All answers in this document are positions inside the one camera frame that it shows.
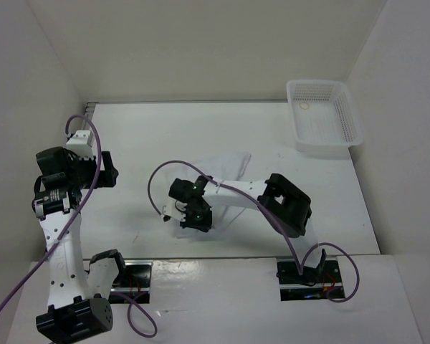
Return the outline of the white skirt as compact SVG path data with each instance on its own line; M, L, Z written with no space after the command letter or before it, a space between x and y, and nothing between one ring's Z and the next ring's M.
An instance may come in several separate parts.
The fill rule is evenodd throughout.
M207 156L191 165L203 171L206 175L228 181L239 181L249 164L252 155L248 152L225 153L217 156ZM188 166L176 164L166 172L168 185L176 179L195 181L199 174ZM213 211L212 228L208 232L197 229L181 228L179 224L173 226L173 235L177 239L191 241L220 241L224 240L226 230L244 212L239 207L216 207Z

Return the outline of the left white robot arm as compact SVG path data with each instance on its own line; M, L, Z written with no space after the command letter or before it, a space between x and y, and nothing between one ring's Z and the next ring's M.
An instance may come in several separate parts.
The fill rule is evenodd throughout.
M118 171L107 151L102 152L103 171L94 157L82 158L63 147L43 150L36 158L42 174L32 208L50 253L47 312L37 316L36 326L52 343L78 343L112 329L110 290L128 279L118 250L95 254L87 266L81 250L82 190L93 181L98 188L112 188Z

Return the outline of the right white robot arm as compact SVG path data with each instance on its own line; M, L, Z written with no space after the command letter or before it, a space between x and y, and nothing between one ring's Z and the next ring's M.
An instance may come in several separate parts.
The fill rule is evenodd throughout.
M312 215L310 197L283 175L261 181L226 181L200 175L194 182L175 179L163 207L163 220L204 233L215 226L214 212L230 208L259 211L282 235L297 260L298 274L314 282L325 272L326 252L305 238Z

